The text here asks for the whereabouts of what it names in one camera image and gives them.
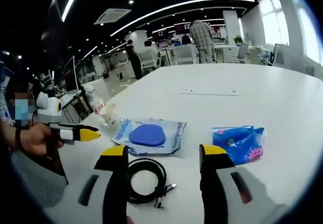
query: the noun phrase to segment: black cable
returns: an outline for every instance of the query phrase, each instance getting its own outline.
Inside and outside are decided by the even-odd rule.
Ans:
[[[134,204],[144,204],[152,202],[158,197],[166,195],[166,171],[162,164],[156,160],[150,158],[140,158],[129,163],[129,179],[131,181],[132,177],[139,171],[147,170],[154,173],[158,178],[157,186],[155,190],[149,195],[138,194],[131,186],[129,191],[129,202]]]

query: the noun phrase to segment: blue plastic bag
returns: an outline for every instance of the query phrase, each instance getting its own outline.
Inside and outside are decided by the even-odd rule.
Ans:
[[[227,151],[235,165],[244,164],[263,155],[261,142],[264,128],[253,126],[212,128],[213,145]]]

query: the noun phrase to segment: ceiling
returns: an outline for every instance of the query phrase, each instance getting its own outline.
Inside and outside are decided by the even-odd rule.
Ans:
[[[112,47],[125,42],[125,35],[129,31],[136,30],[138,27],[138,29],[146,30],[147,35],[151,36],[153,30],[183,22],[183,19],[190,22],[196,19],[223,18],[223,8],[216,7],[227,7],[228,10],[232,10],[231,7],[234,7],[238,16],[241,17],[245,11],[248,11],[257,4],[256,2],[230,0],[187,4],[156,13],[130,25],[116,35],[110,36],[124,25],[148,13],[192,0],[133,0],[134,3],[132,5],[128,4],[128,1],[74,1],[64,22],[64,31],[68,46],[71,46],[70,51],[77,59],[83,58],[95,46],[98,46],[98,48],[93,51],[93,54],[111,50]],[[23,64],[30,66],[30,68],[35,70],[45,69],[46,65],[41,55],[42,44],[40,39],[45,27],[46,13],[51,0],[7,0],[6,2],[9,5],[5,11],[7,14],[5,25],[8,29],[5,36],[3,36],[6,40],[4,44],[0,45],[0,48],[7,48],[16,54],[21,54],[23,56]],[[58,0],[61,14],[63,14],[67,2],[68,0]],[[94,25],[99,16],[109,8],[131,9],[131,12],[116,22],[106,23],[103,26]]]

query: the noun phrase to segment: white table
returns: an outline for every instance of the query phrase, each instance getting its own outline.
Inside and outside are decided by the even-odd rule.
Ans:
[[[233,90],[241,96],[215,96]],[[242,64],[163,67],[109,102],[117,104],[121,117],[187,121],[181,150],[154,157],[164,165],[168,183],[178,187],[163,198],[164,210],[152,208],[153,203],[128,204],[127,214],[135,223],[203,223],[198,146],[212,142],[212,127],[265,127],[263,157],[239,167],[263,182],[276,203],[292,205],[298,199],[323,151],[323,82],[295,71]],[[60,149],[70,180],[83,168],[93,168],[100,153],[114,145],[112,132],[98,119],[90,115],[83,123],[99,126],[101,138]],[[141,184],[142,189],[152,188],[155,182],[152,178]]]

